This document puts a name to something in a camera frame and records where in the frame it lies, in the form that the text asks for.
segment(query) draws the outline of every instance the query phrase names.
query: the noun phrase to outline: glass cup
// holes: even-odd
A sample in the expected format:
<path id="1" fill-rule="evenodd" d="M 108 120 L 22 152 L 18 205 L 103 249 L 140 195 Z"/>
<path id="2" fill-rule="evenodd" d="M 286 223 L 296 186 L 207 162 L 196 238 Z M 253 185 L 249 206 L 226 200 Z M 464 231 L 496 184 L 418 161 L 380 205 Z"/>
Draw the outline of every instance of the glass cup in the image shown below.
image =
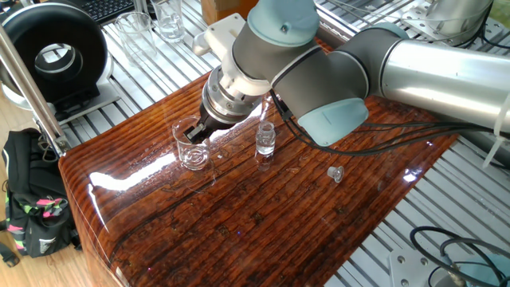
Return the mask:
<path id="1" fill-rule="evenodd" d="M 152 38 L 151 23 L 151 17 L 140 12 L 121 14 L 115 21 L 122 49 L 133 65 L 141 65 L 158 53 Z"/>
<path id="2" fill-rule="evenodd" d="M 159 32 L 163 39 L 178 42 L 184 38 L 182 0 L 151 0 L 158 18 Z"/>
<path id="3" fill-rule="evenodd" d="M 192 171 L 203 169 L 209 162 L 209 139 L 202 143 L 191 143 L 184 132 L 191 126 L 196 126 L 199 118 L 189 116 L 172 125 L 172 133 L 177 141 L 178 157 L 184 167 Z"/>

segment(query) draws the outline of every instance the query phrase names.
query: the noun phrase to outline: metal pole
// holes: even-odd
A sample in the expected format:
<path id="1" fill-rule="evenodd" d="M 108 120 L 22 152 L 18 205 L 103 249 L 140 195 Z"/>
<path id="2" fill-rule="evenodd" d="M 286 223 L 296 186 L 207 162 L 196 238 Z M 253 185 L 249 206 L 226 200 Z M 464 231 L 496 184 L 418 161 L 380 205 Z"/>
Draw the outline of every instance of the metal pole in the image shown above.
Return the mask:
<path id="1" fill-rule="evenodd" d="M 0 25 L 0 59 L 7 68 L 10 76 L 13 78 L 22 95 L 26 98 L 32 108 L 33 114 L 39 121 L 44 132 L 52 141 L 53 146 L 59 154 L 67 148 L 67 140 L 65 140 L 64 132 L 55 119 L 55 116 L 49 110 L 48 104 L 41 94 L 38 86 L 35 84 L 25 63 L 19 56 L 18 51 L 14 48 L 13 42 L 10 40 L 6 31 Z"/>

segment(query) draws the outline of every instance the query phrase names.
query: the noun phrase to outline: backpack strap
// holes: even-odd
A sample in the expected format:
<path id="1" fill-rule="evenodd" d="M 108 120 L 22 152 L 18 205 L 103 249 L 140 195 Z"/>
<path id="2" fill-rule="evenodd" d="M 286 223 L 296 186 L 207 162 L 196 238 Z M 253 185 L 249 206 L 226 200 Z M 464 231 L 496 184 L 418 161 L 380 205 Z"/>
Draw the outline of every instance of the backpack strap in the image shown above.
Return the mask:
<path id="1" fill-rule="evenodd" d="M 0 222 L 0 231 L 4 231 L 7 229 L 6 221 Z M 10 251 L 9 247 L 0 243 L 0 255 L 3 257 L 3 261 L 9 267 L 15 267 L 19 263 L 19 258 L 14 254 L 14 252 Z"/>

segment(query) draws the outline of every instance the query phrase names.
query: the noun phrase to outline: glossy wood surface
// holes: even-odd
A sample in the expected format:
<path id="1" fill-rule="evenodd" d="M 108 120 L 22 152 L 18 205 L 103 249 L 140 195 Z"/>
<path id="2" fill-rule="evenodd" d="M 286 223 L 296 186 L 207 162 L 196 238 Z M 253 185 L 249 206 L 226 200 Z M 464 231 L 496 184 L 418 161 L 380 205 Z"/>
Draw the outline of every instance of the glossy wood surface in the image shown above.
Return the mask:
<path id="1" fill-rule="evenodd" d="M 188 171 L 171 125 L 198 114 L 206 79 L 60 161 L 80 236 L 95 250 L 89 265 L 101 258 L 131 286 L 322 285 L 455 139 L 331 155 L 293 138 L 266 98 L 246 121 L 213 134 L 204 171 Z M 381 98 L 366 105 L 368 122 L 434 119 Z M 255 152 L 261 119 L 276 126 L 271 160 Z M 334 148 L 364 149 L 400 133 L 354 132 Z M 341 183 L 327 176 L 330 166 L 345 167 Z"/>

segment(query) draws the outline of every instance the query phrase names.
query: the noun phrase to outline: white bracket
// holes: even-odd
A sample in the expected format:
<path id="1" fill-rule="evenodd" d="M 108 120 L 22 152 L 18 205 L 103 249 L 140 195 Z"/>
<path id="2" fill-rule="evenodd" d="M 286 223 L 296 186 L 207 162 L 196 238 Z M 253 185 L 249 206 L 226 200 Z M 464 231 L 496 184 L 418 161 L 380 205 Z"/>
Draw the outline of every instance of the white bracket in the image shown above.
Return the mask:
<path id="1" fill-rule="evenodd" d="M 233 59 L 233 43 L 245 24 L 246 21 L 240 14 L 232 14 L 214 23 L 206 32 L 194 38 L 193 52 L 201 56 L 213 50 L 222 60 L 223 77 L 220 84 L 225 89 L 233 88 L 247 96 L 260 96 L 271 89 L 271 84 L 266 80 L 247 77 Z"/>

